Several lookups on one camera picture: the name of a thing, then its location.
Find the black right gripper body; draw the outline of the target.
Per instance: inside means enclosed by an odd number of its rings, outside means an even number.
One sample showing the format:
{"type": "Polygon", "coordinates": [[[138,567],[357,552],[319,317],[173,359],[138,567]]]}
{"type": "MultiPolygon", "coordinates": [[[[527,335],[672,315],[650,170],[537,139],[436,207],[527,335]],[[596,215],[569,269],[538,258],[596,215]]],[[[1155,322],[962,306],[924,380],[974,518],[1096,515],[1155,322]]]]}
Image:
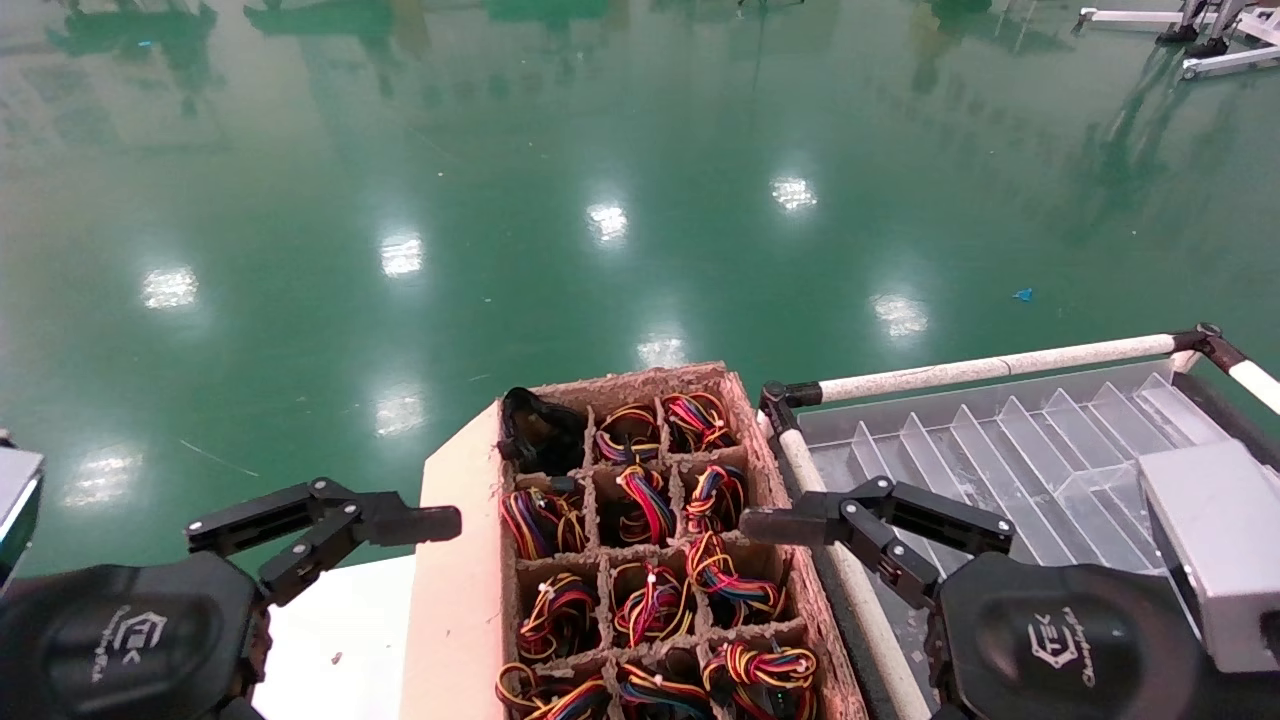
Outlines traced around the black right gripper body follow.
{"type": "Polygon", "coordinates": [[[1179,719],[1207,664],[1167,579],[1000,553],[942,582],[927,644],[965,719],[1179,719]]]}

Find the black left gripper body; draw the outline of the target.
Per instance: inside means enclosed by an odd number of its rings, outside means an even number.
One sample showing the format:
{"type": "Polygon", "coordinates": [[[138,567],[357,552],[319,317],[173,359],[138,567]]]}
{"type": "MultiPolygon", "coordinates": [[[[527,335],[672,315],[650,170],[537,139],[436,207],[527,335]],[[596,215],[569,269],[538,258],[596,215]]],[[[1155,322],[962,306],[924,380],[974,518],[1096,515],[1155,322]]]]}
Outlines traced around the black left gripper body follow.
{"type": "Polygon", "coordinates": [[[5,719],[223,719],[265,678],[257,583],[214,553],[14,580],[1,607],[5,719]]]}

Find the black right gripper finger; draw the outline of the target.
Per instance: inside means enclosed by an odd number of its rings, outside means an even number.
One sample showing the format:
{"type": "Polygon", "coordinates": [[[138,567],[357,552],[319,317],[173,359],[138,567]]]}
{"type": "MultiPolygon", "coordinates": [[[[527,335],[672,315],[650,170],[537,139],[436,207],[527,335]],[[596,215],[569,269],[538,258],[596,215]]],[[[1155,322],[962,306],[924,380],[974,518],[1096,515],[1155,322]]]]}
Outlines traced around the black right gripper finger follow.
{"type": "Polygon", "coordinates": [[[791,509],[746,509],[740,530],[763,544],[842,546],[915,610],[934,607],[942,574],[899,530],[973,557],[1007,555],[1016,538],[1012,521],[998,514],[888,477],[845,493],[806,491],[791,509]]]}

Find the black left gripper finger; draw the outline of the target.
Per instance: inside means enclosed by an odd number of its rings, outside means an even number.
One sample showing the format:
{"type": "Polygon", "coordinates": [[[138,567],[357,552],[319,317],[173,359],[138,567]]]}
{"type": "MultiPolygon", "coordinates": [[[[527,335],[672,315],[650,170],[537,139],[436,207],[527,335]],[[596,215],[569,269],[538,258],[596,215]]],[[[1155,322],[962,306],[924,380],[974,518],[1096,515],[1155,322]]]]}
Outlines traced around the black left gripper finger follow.
{"type": "Polygon", "coordinates": [[[456,506],[411,507],[392,491],[356,492],[316,478],[200,518],[186,538],[191,553],[227,559],[291,537],[292,544],[259,569],[266,603],[285,606],[362,544],[447,542],[462,529],[456,506]]]}

